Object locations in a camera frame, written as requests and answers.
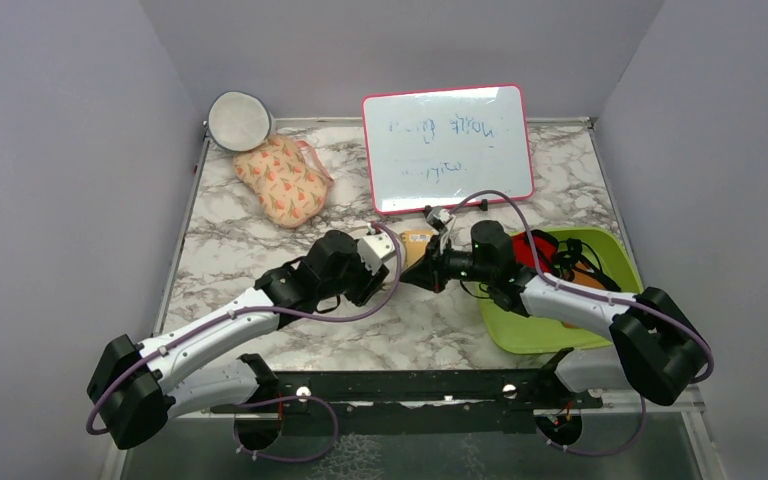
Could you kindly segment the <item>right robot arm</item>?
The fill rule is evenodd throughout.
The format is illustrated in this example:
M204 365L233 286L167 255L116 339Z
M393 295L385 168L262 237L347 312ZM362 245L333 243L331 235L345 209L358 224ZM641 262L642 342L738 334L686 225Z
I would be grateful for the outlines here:
M434 293L451 281L477 282L506 312L561 321L611 343L572 351L542 374L536 384L545 404L560 407L590 389L632 389L668 406L710 371L709 346L664 291L598 290L562 280L537 263L523 264L516 258L516 240L496 221L476 223L470 237L470 248L457 250L432 236L401 282Z

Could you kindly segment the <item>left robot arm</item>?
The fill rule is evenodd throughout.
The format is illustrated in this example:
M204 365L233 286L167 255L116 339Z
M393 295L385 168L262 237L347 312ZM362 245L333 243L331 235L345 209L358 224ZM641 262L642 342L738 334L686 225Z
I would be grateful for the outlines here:
M368 304L390 273L389 261L400 274L404 249L385 225L374 222L359 238L330 230L307 254L266 271L222 308L184 327L141 341L127 334L111 339L87 386L86 432L109 435L127 450L184 414L235 402L266 408L275 386L259 356L221 367L211 362L300 319L345 324L374 315L395 293Z

